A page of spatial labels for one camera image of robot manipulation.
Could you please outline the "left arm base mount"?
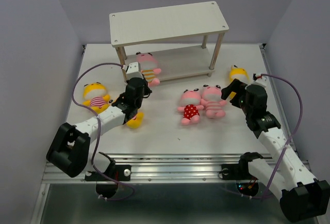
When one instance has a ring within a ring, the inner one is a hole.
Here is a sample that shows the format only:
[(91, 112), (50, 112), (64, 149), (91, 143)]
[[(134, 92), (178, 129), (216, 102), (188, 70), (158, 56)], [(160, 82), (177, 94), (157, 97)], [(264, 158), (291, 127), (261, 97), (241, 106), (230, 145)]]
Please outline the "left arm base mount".
[[(103, 174), (116, 181), (128, 182), (131, 177), (131, 165), (129, 164), (117, 164), (116, 161), (108, 154), (99, 152), (95, 158), (96, 162), (101, 163), (101, 168), (105, 169)], [(86, 171), (85, 181), (97, 182), (108, 181), (107, 178), (99, 174), (97, 171)]]

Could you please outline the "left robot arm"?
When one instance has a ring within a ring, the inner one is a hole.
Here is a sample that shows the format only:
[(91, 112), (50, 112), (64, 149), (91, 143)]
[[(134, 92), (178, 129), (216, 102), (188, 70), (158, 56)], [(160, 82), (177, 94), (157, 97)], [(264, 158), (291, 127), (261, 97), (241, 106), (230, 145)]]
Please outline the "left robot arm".
[[(143, 99), (151, 93), (143, 77), (131, 78), (125, 91), (105, 111), (97, 114), (92, 110), (95, 116), (84, 122), (62, 124), (46, 154), (47, 161), (71, 178), (87, 170), (87, 164), (90, 163), (91, 171), (97, 172), (104, 180), (114, 181), (111, 178), (115, 167), (111, 164), (111, 158), (106, 157), (108, 161), (100, 163), (98, 167), (94, 162), (101, 135), (135, 117)], [(94, 152), (90, 153), (90, 145), (94, 141), (97, 145)]]

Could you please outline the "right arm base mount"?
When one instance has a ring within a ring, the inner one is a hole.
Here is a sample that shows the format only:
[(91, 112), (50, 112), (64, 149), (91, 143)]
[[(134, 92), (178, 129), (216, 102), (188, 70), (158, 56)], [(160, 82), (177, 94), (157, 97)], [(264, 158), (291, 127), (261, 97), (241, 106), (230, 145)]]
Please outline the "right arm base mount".
[(253, 177), (257, 179), (267, 179), (268, 174), (269, 166), (263, 166), (260, 163), (254, 164), (253, 162), (222, 164), (218, 172), (219, 178), (236, 181), (251, 180)]

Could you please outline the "pink frog toy orange stripes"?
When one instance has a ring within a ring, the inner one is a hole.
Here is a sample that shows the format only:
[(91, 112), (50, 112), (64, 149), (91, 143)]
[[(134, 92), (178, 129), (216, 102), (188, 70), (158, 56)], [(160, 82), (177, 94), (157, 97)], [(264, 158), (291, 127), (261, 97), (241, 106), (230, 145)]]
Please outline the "pink frog toy orange stripes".
[(149, 87), (158, 86), (160, 79), (158, 75), (161, 73), (161, 69), (158, 66), (158, 61), (151, 53), (136, 53), (137, 62), (141, 66), (141, 72), (144, 75)]

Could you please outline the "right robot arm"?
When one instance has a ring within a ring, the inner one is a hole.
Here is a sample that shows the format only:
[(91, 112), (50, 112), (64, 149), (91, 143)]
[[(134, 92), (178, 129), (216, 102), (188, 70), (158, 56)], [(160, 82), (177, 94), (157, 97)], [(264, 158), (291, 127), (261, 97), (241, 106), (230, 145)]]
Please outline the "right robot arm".
[(268, 95), (261, 85), (237, 79), (222, 89), (222, 99), (234, 93), (230, 103), (242, 109), (248, 128), (268, 150), (276, 165), (257, 153), (246, 153), (237, 165), (240, 176), (256, 177), (277, 198), (290, 222), (324, 215), (329, 203), (329, 184), (320, 181), (302, 163), (289, 144), (280, 123), (267, 110)]

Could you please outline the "pink frog toy polka-dot dress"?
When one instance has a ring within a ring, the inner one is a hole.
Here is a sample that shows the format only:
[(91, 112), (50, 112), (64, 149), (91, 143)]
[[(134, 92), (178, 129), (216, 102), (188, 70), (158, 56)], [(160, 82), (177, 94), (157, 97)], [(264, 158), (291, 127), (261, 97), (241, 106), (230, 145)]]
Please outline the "pink frog toy polka-dot dress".
[(198, 88), (193, 90), (186, 89), (180, 97), (177, 111), (183, 114), (182, 125), (197, 124), (200, 122), (200, 110), (204, 109), (201, 104), (202, 97)]

